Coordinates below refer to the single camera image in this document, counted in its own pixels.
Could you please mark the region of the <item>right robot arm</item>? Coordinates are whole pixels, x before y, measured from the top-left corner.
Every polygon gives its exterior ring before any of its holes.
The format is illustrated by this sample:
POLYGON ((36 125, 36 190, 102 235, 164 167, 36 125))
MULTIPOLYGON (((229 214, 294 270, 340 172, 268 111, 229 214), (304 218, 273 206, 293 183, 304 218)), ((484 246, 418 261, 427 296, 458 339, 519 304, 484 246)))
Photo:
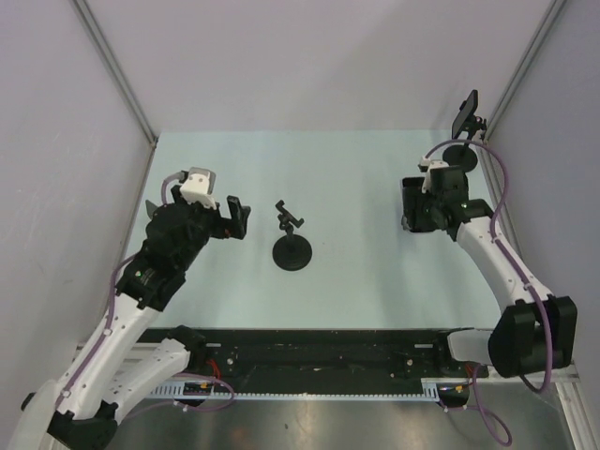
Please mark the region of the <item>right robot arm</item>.
POLYGON ((491 289, 501 317, 491 330, 460 329, 432 353, 443 376, 469 363, 492 366, 504 378, 566 368, 572 363, 578 309, 557 296, 519 258, 483 199, 473 199, 467 175, 436 161, 422 176, 400 182, 402 225, 410 233, 445 232, 467 253, 491 289))

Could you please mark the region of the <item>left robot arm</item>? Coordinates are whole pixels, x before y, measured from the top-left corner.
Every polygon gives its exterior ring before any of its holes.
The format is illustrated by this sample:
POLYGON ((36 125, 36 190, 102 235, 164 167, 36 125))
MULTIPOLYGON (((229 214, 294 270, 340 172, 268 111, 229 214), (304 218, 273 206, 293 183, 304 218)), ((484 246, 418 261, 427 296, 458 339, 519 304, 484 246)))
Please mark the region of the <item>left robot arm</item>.
POLYGON ((209 240, 245 238, 250 207, 234 196, 227 204, 228 217, 217 205, 179 194, 155 208, 142 247, 112 273, 109 304, 97 328, 60 379, 27 397, 9 448, 37 449, 50 435, 68 449, 104 449, 151 391, 180 372, 194 375, 205 368, 205 338, 180 325, 134 368, 119 370, 209 240))

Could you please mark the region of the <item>rusty round phone stand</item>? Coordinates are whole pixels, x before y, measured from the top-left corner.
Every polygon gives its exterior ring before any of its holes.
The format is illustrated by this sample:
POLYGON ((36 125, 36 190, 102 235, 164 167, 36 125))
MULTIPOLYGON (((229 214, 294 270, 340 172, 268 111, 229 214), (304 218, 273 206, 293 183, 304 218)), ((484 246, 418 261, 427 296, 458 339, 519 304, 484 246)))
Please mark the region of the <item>rusty round phone stand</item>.
POLYGON ((149 200, 145 200, 144 206, 145 206, 145 211, 146 211, 146 215, 148 216, 148 218, 153 219, 156 216, 159 208, 161 207, 161 204, 155 204, 149 200))

